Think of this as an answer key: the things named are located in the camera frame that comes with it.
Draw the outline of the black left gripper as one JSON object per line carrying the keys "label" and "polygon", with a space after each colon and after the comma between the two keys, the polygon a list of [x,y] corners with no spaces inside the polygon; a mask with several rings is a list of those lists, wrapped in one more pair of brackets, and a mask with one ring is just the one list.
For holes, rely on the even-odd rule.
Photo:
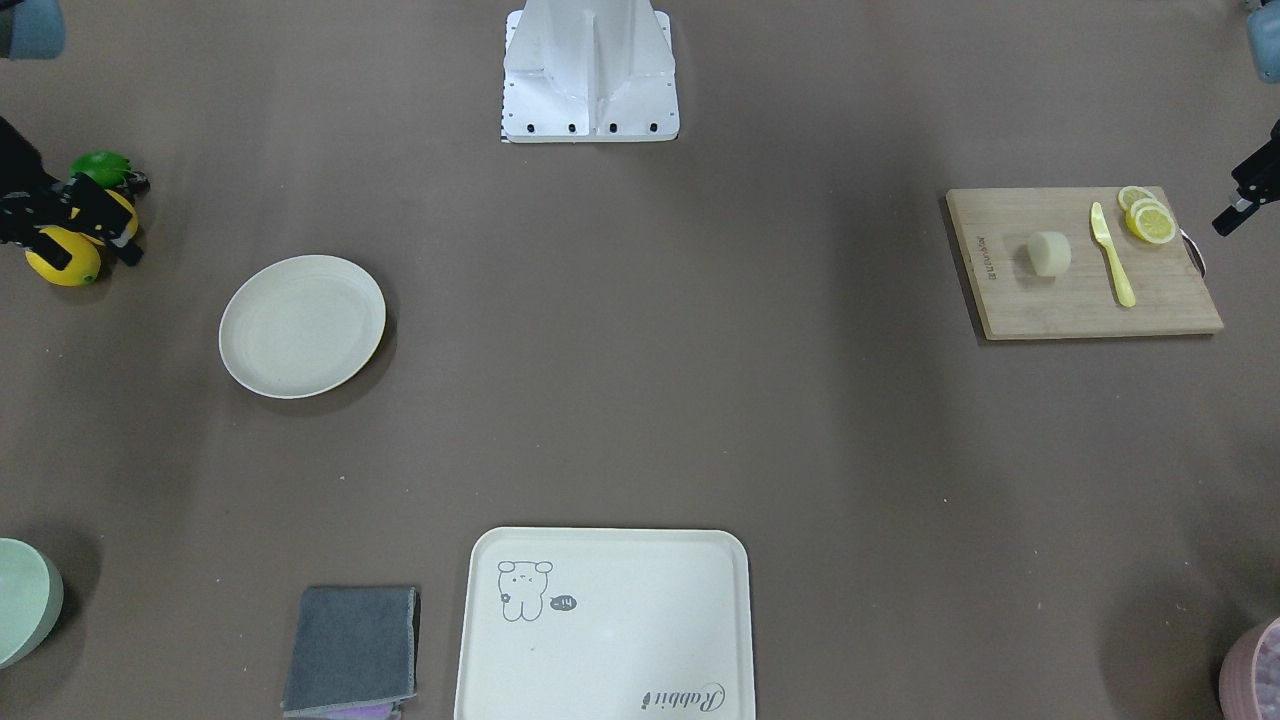
{"label": "black left gripper", "polygon": [[1279,120],[1270,131],[1270,138],[1251,154],[1233,172],[1236,190],[1231,201],[1212,220],[1219,236],[1226,237],[1254,214],[1254,206],[1274,202],[1279,197]]}

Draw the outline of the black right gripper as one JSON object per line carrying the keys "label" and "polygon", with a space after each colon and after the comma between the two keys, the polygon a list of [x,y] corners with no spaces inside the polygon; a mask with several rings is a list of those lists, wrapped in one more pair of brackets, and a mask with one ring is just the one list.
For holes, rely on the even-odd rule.
{"label": "black right gripper", "polygon": [[[150,188],[138,172],[104,187],[79,173],[61,188],[61,204],[68,210],[65,227],[87,236],[110,250],[127,266],[136,266],[145,251],[137,243],[141,231],[136,195]],[[38,232],[60,225],[65,208],[58,200],[60,181],[44,168],[41,154],[10,122],[1,118],[1,242],[22,247],[52,247]]]}

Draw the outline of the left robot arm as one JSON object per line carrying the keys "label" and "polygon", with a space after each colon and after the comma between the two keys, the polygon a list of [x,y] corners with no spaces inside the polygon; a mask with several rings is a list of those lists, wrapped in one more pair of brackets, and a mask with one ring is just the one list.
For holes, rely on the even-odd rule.
{"label": "left robot arm", "polygon": [[[1248,10],[1245,36],[1256,74],[1266,85],[1279,82],[1279,3],[1244,1]],[[1279,123],[1268,138],[1248,158],[1236,164],[1230,177],[1235,183],[1230,202],[1212,220],[1217,234],[1226,237],[1261,208],[1277,205],[1279,200]]]}

